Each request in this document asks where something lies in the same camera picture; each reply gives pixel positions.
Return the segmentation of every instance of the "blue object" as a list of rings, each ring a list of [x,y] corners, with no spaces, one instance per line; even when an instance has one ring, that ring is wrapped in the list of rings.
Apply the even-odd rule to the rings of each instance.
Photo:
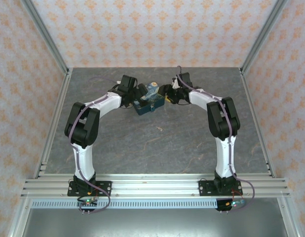
[[[158,94],[159,86],[156,82],[149,83],[146,85],[146,88],[148,92],[146,95],[141,97],[141,100],[147,101],[147,104],[141,107],[137,100],[135,100],[133,104],[138,115],[153,112],[158,107],[164,105],[164,97]]]

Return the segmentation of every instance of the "patterned wallpaper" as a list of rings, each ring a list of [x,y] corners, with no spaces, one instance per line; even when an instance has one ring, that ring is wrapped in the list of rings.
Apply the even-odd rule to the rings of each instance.
[[[0,237],[33,177],[62,79],[21,1],[0,1]]]
[[[276,174],[305,231],[305,1],[289,1],[245,75]]]
[[[34,0],[68,67],[241,67],[276,0]]]

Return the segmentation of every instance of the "gray floor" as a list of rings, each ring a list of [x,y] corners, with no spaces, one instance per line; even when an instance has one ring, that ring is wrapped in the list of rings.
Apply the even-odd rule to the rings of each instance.
[[[46,173],[74,173],[73,151],[64,128],[74,102],[101,97],[114,84],[94,76],[121,80],[123,74],[139,83],[171,83],[177,68],[75,68],[69,83]],[[235,102],[241,128],[235,143],[237,173],[266,173],[266,163],[238,68],[183,68],[194,86]],[[93,146],[97,173],[212,173],[216,144],[207,114],[195,105],[170,103],[155,112],[138,116],[132,109],[117,109],[100,121]]]
[[[214,209],[32,209],[23,237],[286,237],[275,198],[228,215]]]

